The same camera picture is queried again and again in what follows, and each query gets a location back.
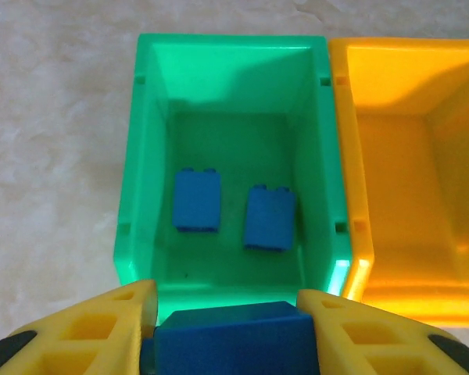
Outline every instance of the yellow plastic bin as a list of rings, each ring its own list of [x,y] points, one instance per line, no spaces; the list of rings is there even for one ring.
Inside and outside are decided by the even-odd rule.
[[[343,295],[469,326],[469,41],[329,47],[355,258]]]

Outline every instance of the plastic container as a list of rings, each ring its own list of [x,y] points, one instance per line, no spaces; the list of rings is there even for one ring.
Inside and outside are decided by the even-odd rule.
[[[469,326],[469,41],[330,51],[353,254],[367,265],[349,297]]]
[[[328,49],[322,37],[142,35],[116,230],[123,284],[153,278],[174,310],[340,295],[351,262]],[[174,175],[221,176],[217,234],[172,224]],[[294,246],[244,249],[249,189],[295,193]]]

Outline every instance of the black rubber piece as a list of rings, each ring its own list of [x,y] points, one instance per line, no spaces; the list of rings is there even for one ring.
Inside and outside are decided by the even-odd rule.
[[[5,365],[19,350],[24,348],[37,333],[34,330],[25,330],[0,340],[0,367]]]
[[[434,345],[469,373],[469,348],[466,345],[439,334],[430,334],[428,337]]]

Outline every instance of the blue plastic part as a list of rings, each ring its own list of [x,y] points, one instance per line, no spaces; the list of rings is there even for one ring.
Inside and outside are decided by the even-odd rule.
[[[217,232],[220,226],[220,174],[184,168],[175,177],[173,224],[179,231]]]
[[[141,356],[139,358],[139,372],[141,375],[155,375],[155,341],[145,338],[141,345]]]
[[[154,339],[159,375],[320,373],[313,318],[287,302],[176,311]]]
[[[246,248],[285,251],[293,246],[295,195],[287,187],[275,191],[256,185],[249,192],[245,221]]]

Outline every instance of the green plastic bin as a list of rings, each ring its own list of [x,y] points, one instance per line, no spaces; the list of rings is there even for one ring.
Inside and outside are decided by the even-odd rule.
[[[351,263],[323,37],[144,34],[135,63],[114,260],[122,284],[156,280],[159,319],[179,309],[340,295]],[[220,230],[172,225],[174,175],[215,168]],[[255,184],[290,187],[295,246],[244,249]]]

